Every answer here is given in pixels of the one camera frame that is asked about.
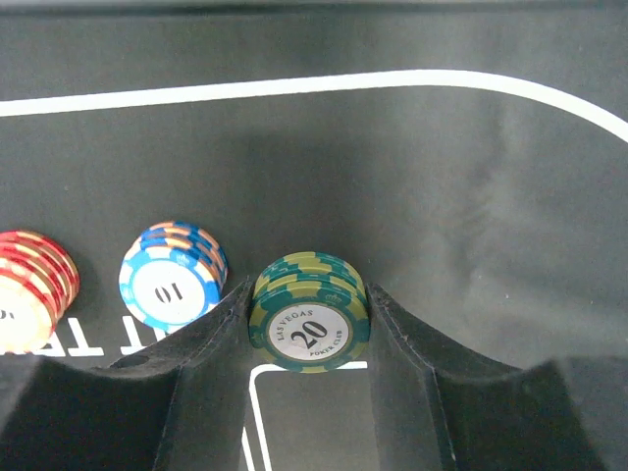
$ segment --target poker table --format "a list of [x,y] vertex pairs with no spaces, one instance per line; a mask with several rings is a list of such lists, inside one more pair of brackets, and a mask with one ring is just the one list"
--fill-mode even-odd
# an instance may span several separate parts
[[[0,231],[82,281],[39,353],[159,340],[117,279],[175,218],[224,246],[225,292],[320,250],[499,361],[625,355],[627,31],[620,2],[0,17]],[[240,469],[377,470],[366,368],[258,358]]]

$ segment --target casino chip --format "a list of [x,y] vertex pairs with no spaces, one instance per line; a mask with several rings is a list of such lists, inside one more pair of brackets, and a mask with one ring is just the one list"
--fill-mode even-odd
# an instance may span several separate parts
[[228,271],[213,237],[192,224],[168,221],[144,231],[125,255],[120,294],[137,320],[170,333],[220,302]]
[[334,370],[360,355],[370,330],[362,279],[338,257],[293,253],[257,279],[249,337],[278,366],[300,373]]
[[78,293],[79,272],[61,245],[31,231],[0,233],[0,350],[45,346]]

